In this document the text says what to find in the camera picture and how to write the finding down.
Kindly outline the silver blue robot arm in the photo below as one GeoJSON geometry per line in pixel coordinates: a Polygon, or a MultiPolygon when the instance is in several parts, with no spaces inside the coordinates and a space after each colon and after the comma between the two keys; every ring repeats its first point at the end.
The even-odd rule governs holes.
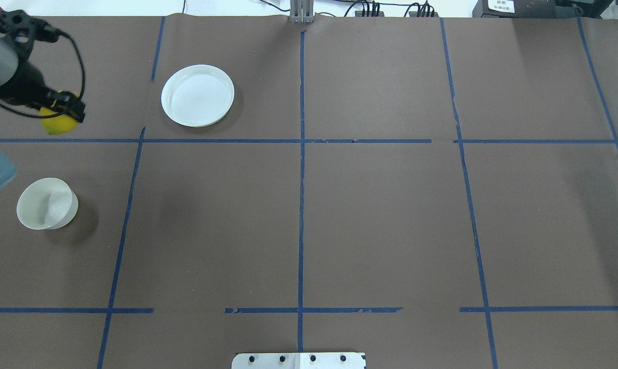
{"type": "Polygon", "coordinates": [[[0,108],[39,119],[51,135],[72,131],[86,117],[82,101],[86,68],[76,42],[72,46],[81,68],[79,93],[51,89],[40,70],[29,61],[35,40],[54,43],[60,36],[69,38],[66,32],[50,26],[40,30],[0,26],[0,108]]]}

